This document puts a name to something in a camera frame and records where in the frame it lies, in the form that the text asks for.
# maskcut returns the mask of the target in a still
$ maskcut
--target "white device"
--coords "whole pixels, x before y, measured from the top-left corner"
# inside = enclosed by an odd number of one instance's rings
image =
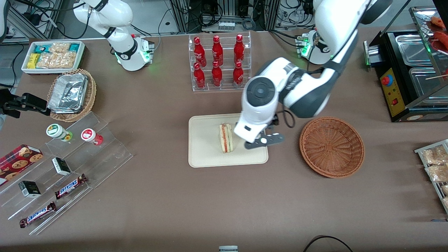
[[[76,18],[105,37],[115,51],[118,63],[128,71],[136,71],[152,62],[154,44],[133,37],[126,28],[132,23],[133,14],[129,5],[121,0],[75,1]]]
[[[356,46],[358,24],[372,23],[392,4],[392,0],[343,2],[314,0],[317,31],[334,53],[332,59],[323,65],[320,77],[312,77],[284,58],[265,64],[244,88],[242,111],[234,130],[238,136],[254,143],[273,120],[278,102],[299,118],[314,117],[324,109]]]
[[[296,38],[297,54],[316,65],[323,65],[331,59],[331,50],[316,30]]]

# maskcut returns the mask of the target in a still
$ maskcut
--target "brown table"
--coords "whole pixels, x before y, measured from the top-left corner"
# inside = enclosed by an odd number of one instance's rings
[[[447,122],[390,123],[374,71],[358,47],[321,116],[349,122],[364,140],[366,158],[352,177],[324,178],[301,157],[295,129],[284,123],[283,144],[269,147],[263,165],[191,168],[188,120],[240,112],[241,92],[193,93],[188,36],[163,37],[154,64],[127,72],[106,40],[85,40],[84,69],[98,85],[93,111],[135,154],[110,178],[38,236],[28,236],[0,209],[0,251],[302,251],[317,235],[333,235],[355,251],[447,251],[443,208],[413,150],[448,138]],[[284,56],[305,67],[295,49],[267,32],[252,33],[253,67]],[[54,76],[24,74],[18,93],[46,97]],[[55,122],[34,112],[8,118],[0,155],[21,143],[40,146]],[[344,251],[319,241],[309,251]]]

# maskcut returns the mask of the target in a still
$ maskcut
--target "clear acrylic display stand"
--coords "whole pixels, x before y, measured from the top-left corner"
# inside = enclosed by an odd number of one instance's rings
[[[243,44],[244,44],[244,60],[242,62],[242,69],[244,71],[243,75],[243,85],[240,88],[235,88],[233,86],[233,70],[235,69],[235,62],[233,60],[233,47],[237,41],[237,34],[243,35]],[[193,91],[217,91],[217,90],[237,90],[244,89],[246,83],[252,77],[252,59],[251,59],[251,42],[250,42],[250,32],[240,32],[240,33],[219,33],[220,42],[223,46],[224,51],[224,64],[221,66],[223,71],[223,82],[221,87],[215,87],[213,85],[213,79],[211,75],[211,70],[213,69],[213,55],[211,52],[211,48],[213,47],[213,38],[209,37],[209,35],[190,35],[188,40],[188,52],[190,56],[190,71],[191,71],[191,83],[193,86]],[[205,74],[205,88],[198,89],[196,85],[196,81],[194,79],[194,68],[193,64],[196,62],[194,57],[194,43],[193,38],[199,37],[201,39],[201,44],[205,49],[205,58],[207,60],[206,67],[202,68]]]
[[[73,138],[69,142],[52,139],[41,146],[39,149],[44,157],[0,187],[0,202],[4,217],[16,222],[19,228],[21,219],[54,201],[56,212],[45,215],[44,218],[34,221],[23,229],[30,235],[37,235],[131,159],[133,155],[114,137],[106,125],[103,119],[90,112],[67,128],[73,133]],[[103,136],[103,143],[97,146],[82,140],[81,132],[86,128],[91,128]],[[52,159],[56,156],[65,159],[72,171],[70,175],[62,176],[56,173],[52,164]],[[88,181],[56,200],[55,192],[81,174],[85,174]],[[22,180],[36,182],[41,196],[34,199],[25,198],[18,185]]]

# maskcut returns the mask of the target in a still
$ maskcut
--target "cookie box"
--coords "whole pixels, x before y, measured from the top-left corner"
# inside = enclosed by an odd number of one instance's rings
[[[22,144],[0,158],[0,186],[43,157],[39,149]]]

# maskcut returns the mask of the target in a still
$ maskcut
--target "small black box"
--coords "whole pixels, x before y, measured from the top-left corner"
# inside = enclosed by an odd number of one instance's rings
[[[39,188],[37,188],[36,182],[20,181],[19,187],[25,197],[37,198],[40,196],[40,191]]]
[[[63,176],[70,175],[70,173],[71,173],[70,168],[64,159],[55,157],[52,159],[52,162],[53,162],[53,166],[55,167],[56,172],[58,174],[61,174]]]

